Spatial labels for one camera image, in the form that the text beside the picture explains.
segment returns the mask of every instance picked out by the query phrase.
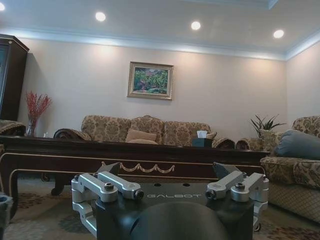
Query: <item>recessed ceiling light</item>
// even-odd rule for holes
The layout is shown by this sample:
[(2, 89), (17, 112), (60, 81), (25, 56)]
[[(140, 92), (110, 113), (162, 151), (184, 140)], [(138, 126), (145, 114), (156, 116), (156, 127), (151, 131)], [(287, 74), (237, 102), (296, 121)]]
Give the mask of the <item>recessed ceiling light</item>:
[(193, 30), (199, 30), (199, 29), (201, 28), (200, 22), (194, 21), (194, 22), (191, 24), (191, 28), (192, 28)]
[(104, 20), (106, 20), (106, 15), (103, 12), (98, 11), (95, 14), (95, 18), (99, 21), (99, 22), (103, 22)]
[(5, 5), (2, 2), (0, 2), (0, 11), (4, 11), (5, 9)]
[(285, 32), (283, 30), (277, 30), (273, 33), (273, 36), (275, 39), (280, 39), (285, 35)]

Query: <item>picture frame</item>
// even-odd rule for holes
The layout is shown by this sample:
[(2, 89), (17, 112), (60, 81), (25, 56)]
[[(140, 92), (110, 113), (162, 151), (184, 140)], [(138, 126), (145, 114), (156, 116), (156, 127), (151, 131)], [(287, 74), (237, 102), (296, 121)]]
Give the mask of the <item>picture frame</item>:
[(130, 62), (128, 94), (130, 98), (172, 100), (174, 66)]

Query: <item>tissue box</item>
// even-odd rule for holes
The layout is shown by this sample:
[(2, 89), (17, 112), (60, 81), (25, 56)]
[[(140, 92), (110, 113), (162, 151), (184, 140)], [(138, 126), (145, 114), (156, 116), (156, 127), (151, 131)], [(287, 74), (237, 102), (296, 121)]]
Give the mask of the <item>tissue box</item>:
[(212, 139), (209, 138), (193, 138), (192, 147), (212, 147)]

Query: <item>screw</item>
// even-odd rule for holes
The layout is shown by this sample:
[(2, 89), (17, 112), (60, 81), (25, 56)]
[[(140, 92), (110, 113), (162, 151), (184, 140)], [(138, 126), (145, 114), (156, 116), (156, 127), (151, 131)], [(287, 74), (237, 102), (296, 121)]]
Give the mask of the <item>screw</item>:
[(112, 189), (114, 189), (114, 185), (111, 182), (107, 182), (104, 184), (104, 189), (105, 190), (112, 190)]
[(238, 190), (244, 190), (245, 189), (245, 185), (241, 182), (238, 182), (235, 187), (238, 189)]
[(208, 198), (208, 199), (214, 199), (216, 197), (216, 193), (214, 191), (206, 191), (205, 192), (205, 196)]
[(145, 193), (142, 190), (137, 190), (134, 192), (133, 197), (135, 200), (141, 200), (144, 197)]

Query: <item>coffee table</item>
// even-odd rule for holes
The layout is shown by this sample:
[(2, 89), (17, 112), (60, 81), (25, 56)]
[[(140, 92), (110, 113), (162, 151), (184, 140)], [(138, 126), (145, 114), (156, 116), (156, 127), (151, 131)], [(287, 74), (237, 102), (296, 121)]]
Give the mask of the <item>coffee table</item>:
[(23, 136), (0, 136), (0, 186), (18, 204), (19, 172), (55, 173), (53, 195), (58, 195), (68, 176), (94, 173), (102, 162), (120, 162), (119, 175), (127, 177), (214, 181), (213, 162), (235, 165), (248, 173), (264, 173), (260, 159), (266, 151), (138, 143), (84, 141)]

